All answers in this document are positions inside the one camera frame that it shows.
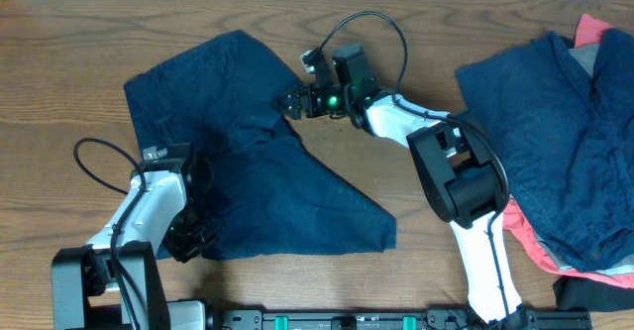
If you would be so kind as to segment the navy blue garment pile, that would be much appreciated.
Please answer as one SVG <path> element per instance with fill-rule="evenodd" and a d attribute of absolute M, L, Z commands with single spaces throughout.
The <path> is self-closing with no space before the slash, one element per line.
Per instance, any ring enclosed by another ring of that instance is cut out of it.
<path fill-rule="evenodd" d="M 591 272 L 633 253 L 633 37 L 605 31 L 592 73 L 570 43 L 550 32 L 456 80 L 536 233 Z"/>

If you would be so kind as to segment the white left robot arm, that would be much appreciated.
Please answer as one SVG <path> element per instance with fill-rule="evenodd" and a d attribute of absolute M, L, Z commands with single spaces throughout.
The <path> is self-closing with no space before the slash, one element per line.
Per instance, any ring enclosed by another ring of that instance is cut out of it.
<path fill-rule="evenodd" d="M 201 157 L 143 162 L 110 221 L 84 246 L 60 250 L 52 261 L 56 329 L 203 329 L 200 300 L 166 299 L 156 260 L 165 241 L 184 262 L 202 252 L 213 233 L 198 225 L 194 205 L 213 183 Z"/>

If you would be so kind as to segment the red garment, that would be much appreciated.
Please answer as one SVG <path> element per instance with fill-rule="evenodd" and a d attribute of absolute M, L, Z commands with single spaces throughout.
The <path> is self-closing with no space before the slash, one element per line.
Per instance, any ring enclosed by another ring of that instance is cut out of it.
<path fill-rule="evenodd" d="M 595 19 L 588 13 L 582 14 L 577 25 L 574 46 L 571 49 L 580 48 L 589 44 L 600 45 L 603 33 L 611 28 L 612 25 L 609 23 Z M 605 276 L 594 274 L 593 272 L 581 273 L 576 269 L 568 272 L 560 272 L 545 251 L 536 242 L 534 228 L 514 199 L 511 199 L 510 204 L 504 210 L 503 228 L 509 230 L 522 244 L 527 255 L 536 265 L 548 273 L 588 278 L 622 288 L 633 288 L 633 273 L 631 275 Z"/>

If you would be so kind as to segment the black garment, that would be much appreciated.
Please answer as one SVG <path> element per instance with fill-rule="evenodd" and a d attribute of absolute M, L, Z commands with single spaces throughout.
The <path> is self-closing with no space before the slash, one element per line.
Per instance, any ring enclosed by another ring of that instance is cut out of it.
<path fill-rule="evenodd" d="M 553 283 L 561 310 L 615 312 L 633 309 L 633 290 L 588 278 L 561 276 Z"/>

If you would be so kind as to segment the navy blue shorts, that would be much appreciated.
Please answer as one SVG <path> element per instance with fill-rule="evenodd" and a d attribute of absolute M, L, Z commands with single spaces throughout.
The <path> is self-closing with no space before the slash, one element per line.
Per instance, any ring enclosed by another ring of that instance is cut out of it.
<path fill-rule="evenodd" d="M 214 169 L 197 215 L 214 228 L 208 260 L 380 253 L 395 218 L 304 148 L 272 107 L 298 83 L 265 44 L 220 35 L 125 83 L 141 149 L 188 143 Z"/>

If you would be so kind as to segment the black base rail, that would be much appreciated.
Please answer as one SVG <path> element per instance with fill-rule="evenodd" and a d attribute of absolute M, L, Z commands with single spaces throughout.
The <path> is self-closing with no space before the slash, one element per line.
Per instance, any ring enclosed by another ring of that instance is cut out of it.
<path fill-rule="evenodd" d="M 217 330 L 592 330 L 586 311 L 521 308 L 508 319 L 486 323 L 460 307 L 421 312 L 325 312 L 215 310 L 200 300 L 167 304 L 172 329 Z"/>

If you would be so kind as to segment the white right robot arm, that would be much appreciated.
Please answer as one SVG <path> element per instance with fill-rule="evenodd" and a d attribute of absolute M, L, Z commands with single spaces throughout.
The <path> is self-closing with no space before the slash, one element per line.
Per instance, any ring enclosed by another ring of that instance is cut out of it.
<path fill-rule="evenodd" d="M 503 241 L 507 176 L 476 127 L 369 83 L 297 85 L 274 97 L 273 106 L 293 120 L 348 117 L 356 128 L 407 148 L 430 207 L 456 237 L 468 281 L 469 327 L 530 325 Z"/>

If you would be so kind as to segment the grey garment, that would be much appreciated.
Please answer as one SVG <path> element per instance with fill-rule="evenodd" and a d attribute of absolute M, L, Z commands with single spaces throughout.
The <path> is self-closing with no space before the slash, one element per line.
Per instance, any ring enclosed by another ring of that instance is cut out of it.
<path fill-rule="evenodd" d="M 569 49 L 569 54 L 579 63 L 585 72 L 593 77 L 593 68 L 598 53 L 599 44 L 589 44 L 580 48 Z M 574 268 L 556 252 L 537 232 L 534 233 L 536 242 L 545 251 L 555 267 L 560 272 L 573 271 Z M 628 255 L 607 269 L 593 271 L 594 274 L 605 276 L 631 275 L 633 273 L 633 255 Z"/>

